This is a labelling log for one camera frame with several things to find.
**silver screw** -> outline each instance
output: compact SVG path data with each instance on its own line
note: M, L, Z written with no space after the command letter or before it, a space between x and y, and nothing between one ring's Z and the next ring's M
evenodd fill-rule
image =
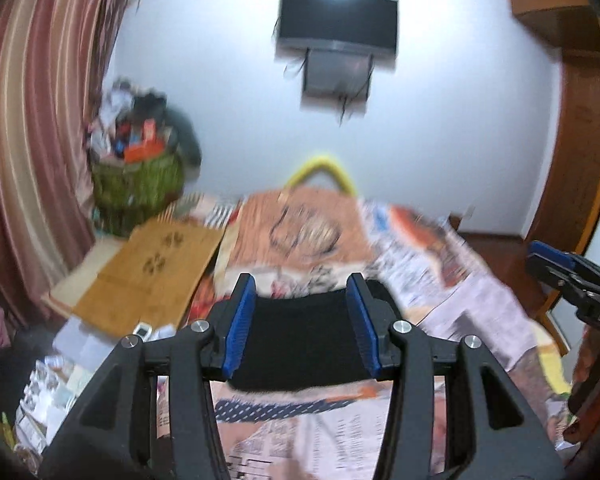
M469 348L479 348L482 345L482 341L477 335L468 335L464 337L464 344Z
M125 335L121 340L120 344L122 348L133 348L140 342L140 338L137 335Z
M206 319L197 319L190 326L193 332L206 332L209 330L209 322Z
M400 320L394 322L394 330L401 334L406 334L407 332L411 332L411 323L408 321Z

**bed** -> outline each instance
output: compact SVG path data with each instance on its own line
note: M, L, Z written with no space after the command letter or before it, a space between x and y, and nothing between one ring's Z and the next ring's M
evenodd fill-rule
M196 194L171 205L162 218L226 228L216 264L194 295L189 320L205 317L242 272L254 276L259 295L272 298L343 288L352 272L360 272L381 282L402 316L429 335L480 336L549 438L562 445L569 387L552 339L446 221L310 187L257 193L243 202ZM391 387L362 380L249 392L213 383L232 478L371 478ZM158 436L169 434L168 403L166 396L161 399ZM432 472L444 467L445 428L444 381L436 378Z

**pink curtain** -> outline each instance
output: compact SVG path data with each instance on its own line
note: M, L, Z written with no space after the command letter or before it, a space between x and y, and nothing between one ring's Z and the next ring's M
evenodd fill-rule
M93 243L84 125L127 0L7 0L0 13L0 290L21 322Z

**yellow handle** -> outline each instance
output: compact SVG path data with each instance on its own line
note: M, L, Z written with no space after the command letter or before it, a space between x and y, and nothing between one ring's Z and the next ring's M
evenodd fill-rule
M285 184L285 187L295 187L302 184L309 176L319 171L329 173L340 187L341 192L349 196L357 196L356 187L342 166L328 155L312 157L296 171Z

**blue gripper pad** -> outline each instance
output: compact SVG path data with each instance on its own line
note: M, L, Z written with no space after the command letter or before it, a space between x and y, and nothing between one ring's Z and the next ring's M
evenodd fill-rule
M378 335L371 323L363 301L363 291L354 280L353 274L347 278L347 309L353 332L358 343L358 351L366 371L377 379L380 375L381 364L378 350Z
M249 276L241 296L235 300L238 301L238 305L226 338L222 363L222 374L226 380L230 379L240 366L244 346L247 343L251 318L256 307L256 281L253 276Z
M531 242L526 251L527 256L537 254L543 258L553 262L556 265L564 267L565 269L574 270L576 263L568 253L563 253L558 249L554 249L551 245L539 242L537 240Z

